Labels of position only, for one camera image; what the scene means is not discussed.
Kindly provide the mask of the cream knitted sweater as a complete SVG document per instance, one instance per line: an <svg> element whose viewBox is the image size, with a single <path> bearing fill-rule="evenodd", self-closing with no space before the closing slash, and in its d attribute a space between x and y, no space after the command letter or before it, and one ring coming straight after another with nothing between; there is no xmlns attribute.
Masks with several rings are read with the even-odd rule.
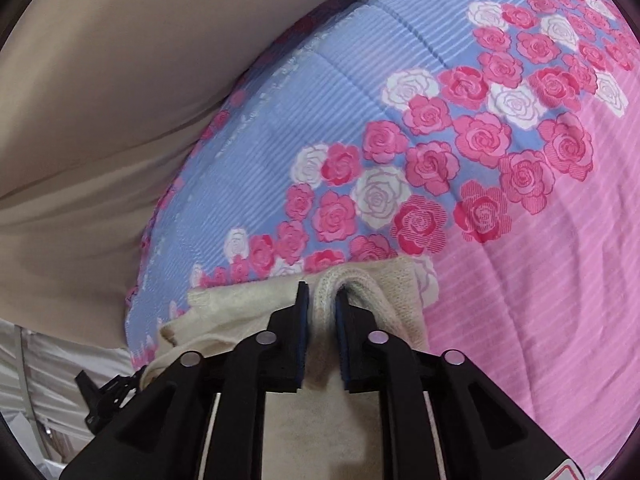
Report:
<svg viewBox="0 0 640 480"><path fill-rule="evenodd" d="M299 283L310 290L310 341L303 388L270 393L266 402L262 475L266 479L378 479L382 437L378 396L349 394L338 374L334 296L374 314L381 330L428 348L424 308L439 286L430 257L345 263L317 274L288 274L268 280L188 293L189 310L158 330L160 350L146 368L148 386L188 350L216 356L266 328L270 314L290 306Z"/></svg>

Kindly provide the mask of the silver grey curtain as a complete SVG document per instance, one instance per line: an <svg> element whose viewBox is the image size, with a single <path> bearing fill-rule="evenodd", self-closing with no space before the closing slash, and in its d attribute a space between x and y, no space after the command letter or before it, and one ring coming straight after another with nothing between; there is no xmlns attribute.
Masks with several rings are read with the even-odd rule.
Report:
<svg viewBox="0 0 640 480"><path fill-rule="evenodd" d="M1 413L44 478L58 478L92 439L75 382L83 370L99 386L132 374L124 349L74 344L1 323Z"/></svg>

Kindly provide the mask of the pink blue floral quilt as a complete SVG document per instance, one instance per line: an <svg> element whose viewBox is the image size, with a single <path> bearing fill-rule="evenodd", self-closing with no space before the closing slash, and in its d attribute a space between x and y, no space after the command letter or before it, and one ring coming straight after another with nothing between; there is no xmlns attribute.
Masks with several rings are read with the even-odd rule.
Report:
<svg viewBox="0 0 640 480"><path fill-rule="evenodd" d="M598 478L639 417L639 44L613 0L347 0L255 62L142 237L135 367L195 287L416 264L457 348Z"/></svg>

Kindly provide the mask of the beige fabric headboard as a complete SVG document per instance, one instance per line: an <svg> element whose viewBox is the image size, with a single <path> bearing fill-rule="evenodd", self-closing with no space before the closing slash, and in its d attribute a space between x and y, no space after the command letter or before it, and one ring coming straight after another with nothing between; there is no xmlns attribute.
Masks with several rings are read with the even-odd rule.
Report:
<svg viewBox="0 0 640 480"><path fill-rule="evenodd" d="M125 345L157 201L234 82L326 0L29 0L1 47L1 316Z"/></svg>

